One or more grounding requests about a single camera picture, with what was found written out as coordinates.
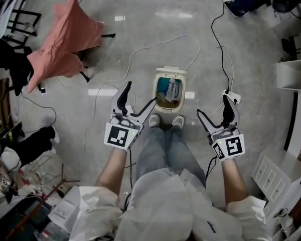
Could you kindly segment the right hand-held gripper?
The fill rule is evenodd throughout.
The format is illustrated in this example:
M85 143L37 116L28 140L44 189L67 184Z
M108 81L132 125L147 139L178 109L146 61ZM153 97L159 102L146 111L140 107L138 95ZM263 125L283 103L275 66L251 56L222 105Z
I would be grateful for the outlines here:
M245 154L244 135L240 133L238 127L239 112L236 102L223 95L223 104L223 120L219 125L215 125L203 111L197 109L197 117L211 136L213 141L211 147L220 162Z

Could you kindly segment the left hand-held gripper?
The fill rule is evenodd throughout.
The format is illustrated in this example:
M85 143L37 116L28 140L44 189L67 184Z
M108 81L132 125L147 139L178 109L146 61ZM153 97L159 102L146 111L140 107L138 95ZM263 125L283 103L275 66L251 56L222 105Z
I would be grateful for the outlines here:
M143 123L152 112L157 98L151 99L139 113L127 115L126 102L131 81L122 85L111 100L110 122L106 123L104 144L128 151L143 129Z

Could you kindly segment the beige pedal trash bin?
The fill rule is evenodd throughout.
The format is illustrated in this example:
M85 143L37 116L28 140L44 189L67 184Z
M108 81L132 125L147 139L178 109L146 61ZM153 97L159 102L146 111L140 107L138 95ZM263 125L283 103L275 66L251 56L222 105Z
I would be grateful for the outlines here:
M161 78L161 77L156 75L155 80L154 80L154 94L155 94L155 97L157 98L157 103L155 105L155 110L157 110L158 112L162 112L162 113L177 113L177 112L179 112L183 108L184 102L185 102L186 78L179 79L180 82L181 82L180 100L179 101L172 101L172 102L168 102L165 99L165 96L164 96L163 93L156 93L157 82L158 82L159 78Z

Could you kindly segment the person's left forearm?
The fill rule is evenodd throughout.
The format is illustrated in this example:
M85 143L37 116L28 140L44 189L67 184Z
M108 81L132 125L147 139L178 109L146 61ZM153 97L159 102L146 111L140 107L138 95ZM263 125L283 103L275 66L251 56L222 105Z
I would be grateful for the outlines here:
M97 178L95 186L104 187L119 196L125 170L127 151L112 149L108 161Z

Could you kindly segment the person's right forearm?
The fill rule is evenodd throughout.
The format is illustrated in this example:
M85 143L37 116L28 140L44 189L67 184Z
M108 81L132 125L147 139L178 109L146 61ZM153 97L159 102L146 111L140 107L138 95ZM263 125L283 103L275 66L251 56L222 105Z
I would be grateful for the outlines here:
M237 202L246 199L248 197L248 191L238 170L236 162L233 159L228 159L222 161L221 165L226 205L231 202Z

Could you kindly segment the teal plastic bag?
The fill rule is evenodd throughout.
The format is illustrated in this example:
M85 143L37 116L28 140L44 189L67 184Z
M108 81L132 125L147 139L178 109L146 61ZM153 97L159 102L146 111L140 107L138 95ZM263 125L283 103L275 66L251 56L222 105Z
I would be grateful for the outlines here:
M166 96L170 83L179 83L179 81L176 79L169 79L169 78L163 78L163 77L159 78L159 80L157 82L156 93L163 93L164 96Z

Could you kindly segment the person's left shoe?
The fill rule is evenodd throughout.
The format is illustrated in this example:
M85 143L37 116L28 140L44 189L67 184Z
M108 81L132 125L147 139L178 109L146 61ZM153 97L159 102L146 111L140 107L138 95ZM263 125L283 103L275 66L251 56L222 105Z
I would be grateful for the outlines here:
M160 116L158 114L152 114L149 117L148 124L150 128L159 128L161 123Z

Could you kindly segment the person's shoe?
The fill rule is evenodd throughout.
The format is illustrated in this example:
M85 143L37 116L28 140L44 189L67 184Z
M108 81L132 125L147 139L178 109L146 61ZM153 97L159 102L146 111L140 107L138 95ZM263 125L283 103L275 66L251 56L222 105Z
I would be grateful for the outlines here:
M158 114L152 114L149 117L148 124L150 128L159 128L161 123L160 116Z
M185 118L182 115L176 116L172 121L172 127L182 129L185 123Z

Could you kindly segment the white power strip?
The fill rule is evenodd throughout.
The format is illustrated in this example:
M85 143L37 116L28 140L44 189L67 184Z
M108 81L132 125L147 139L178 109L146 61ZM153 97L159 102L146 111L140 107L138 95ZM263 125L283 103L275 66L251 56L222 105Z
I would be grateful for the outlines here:
M227 97L229 97L235 104L239 104L241 102L241 95L234 93L230 90L225 89L222 92L222 95L226 95Z

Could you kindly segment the person's right shoe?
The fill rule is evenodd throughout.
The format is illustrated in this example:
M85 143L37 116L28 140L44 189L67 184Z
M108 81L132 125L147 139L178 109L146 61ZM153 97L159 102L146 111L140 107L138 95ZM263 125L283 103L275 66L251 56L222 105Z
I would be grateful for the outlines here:
M176 116L172 121L172 127L182 129L185 123L185 118L182 115Z

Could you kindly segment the white crumpled packet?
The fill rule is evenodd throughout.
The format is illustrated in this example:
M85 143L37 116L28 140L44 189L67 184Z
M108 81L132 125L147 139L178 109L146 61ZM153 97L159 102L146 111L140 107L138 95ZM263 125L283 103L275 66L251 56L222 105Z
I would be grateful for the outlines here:
M180 100L180 80L170 79L165 99L168 102Z

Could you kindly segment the black chair base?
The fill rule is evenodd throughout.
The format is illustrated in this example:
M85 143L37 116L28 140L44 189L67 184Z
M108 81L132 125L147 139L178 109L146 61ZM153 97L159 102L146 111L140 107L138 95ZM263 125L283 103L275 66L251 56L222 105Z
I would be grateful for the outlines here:
M113 38L115 38L115 36L116 36L116 33L113 33L113 34L103 34L103 35L101 35L101 38L112 38L113 39ZM92 49L95 49L97 47L98 46L93 47L93 48L89 48L89 49L86 49L86 50L78 51L78 52L75 53L75 55L77 55L78 58L80 59L80 61L83 63L83 66L84 66L85 69L88 68L88 66L85 65L85 63L84 63L85 57L87 56L87 54L89 52L92 51ZM87 83L90 81L90 78L83 71L80 71L80 74L84 77L84 79L86 80Z

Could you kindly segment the person's blue jeans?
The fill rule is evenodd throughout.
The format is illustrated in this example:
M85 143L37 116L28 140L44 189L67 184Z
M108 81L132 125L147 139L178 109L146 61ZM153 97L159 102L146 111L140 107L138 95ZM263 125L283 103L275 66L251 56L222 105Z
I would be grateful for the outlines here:
M159 127L150 128L138 156L136 179L164 168L178 175L186 169L196 176L203 186L206 185L205 172L183 141L182 130L178 127L171 127L166 132Z

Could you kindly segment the white drawer cabinet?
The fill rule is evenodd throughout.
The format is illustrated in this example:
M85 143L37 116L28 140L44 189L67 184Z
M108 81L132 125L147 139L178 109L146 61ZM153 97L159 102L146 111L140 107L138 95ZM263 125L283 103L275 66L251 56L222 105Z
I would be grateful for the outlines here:
M268 201L273 203L279 203L291 186L289 177L263 154L260 154L252 178Z

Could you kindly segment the white side table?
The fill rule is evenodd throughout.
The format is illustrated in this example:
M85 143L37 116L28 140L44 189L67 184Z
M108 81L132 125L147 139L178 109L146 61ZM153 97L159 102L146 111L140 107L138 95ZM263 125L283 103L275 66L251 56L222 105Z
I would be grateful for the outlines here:
M274 69L277 88L301 92L301 60L275 63Z

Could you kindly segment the pink cloth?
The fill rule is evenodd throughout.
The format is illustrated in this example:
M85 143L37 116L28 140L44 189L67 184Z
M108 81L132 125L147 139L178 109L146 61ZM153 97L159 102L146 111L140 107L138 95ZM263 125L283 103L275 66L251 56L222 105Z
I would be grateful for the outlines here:
M39 50L27 56L34 74L28 92L47 78L71 78L84 70L77 53L100 46L104 22L89 17L78 0L55 4L53 27Z

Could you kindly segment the wooden coat rack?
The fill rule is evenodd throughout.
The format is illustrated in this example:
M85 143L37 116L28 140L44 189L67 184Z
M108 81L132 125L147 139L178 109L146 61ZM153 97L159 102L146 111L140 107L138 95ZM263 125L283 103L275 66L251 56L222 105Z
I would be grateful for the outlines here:
M29 212L28 215L26 215L16 226L14 229L11 230L9 235L6 237L6 241L10 239L16 232L19 231L20 228L23 227L23 225L26 224L26 222L34 215L36 212L42 207L42 205L50 198L54 193L57 192L58 188L62 186L63 184L66 183L77 183L80 182L80 180L75 180L75 179L67 179L64 177L64 164L61 166L61 177L60 177L60 182L53 187L53 189L40 201L40 203L32 210Z

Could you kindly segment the person's white shirt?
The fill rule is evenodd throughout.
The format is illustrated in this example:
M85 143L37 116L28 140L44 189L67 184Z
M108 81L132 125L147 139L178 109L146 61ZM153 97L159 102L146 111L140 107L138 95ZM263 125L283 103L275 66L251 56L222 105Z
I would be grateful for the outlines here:
M140 177L129 206L105 187L82 187L80 211L69 241L271 241L265 202L253 196L213 206L201 181L188 170L159 169Z

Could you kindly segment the white paper sheet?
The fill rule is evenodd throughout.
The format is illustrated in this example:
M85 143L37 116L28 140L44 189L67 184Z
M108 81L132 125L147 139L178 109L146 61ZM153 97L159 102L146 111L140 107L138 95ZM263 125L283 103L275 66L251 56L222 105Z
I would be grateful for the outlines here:
M78 186L74 186L49 213L48 217L51 222L70 234L77 220L79 206L80 190Z

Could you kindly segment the black garment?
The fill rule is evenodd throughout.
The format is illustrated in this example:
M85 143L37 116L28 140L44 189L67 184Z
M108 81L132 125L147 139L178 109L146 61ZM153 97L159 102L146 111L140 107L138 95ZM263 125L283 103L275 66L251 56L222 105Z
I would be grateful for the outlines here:
M23 48L23 53L18 53L15 48L0 38L0 68L9 71L12 86L6 87L5 93L14 91L16 96L22 92L22 88L28 85L29 78L34 70L27 56L32 53L28 46Z

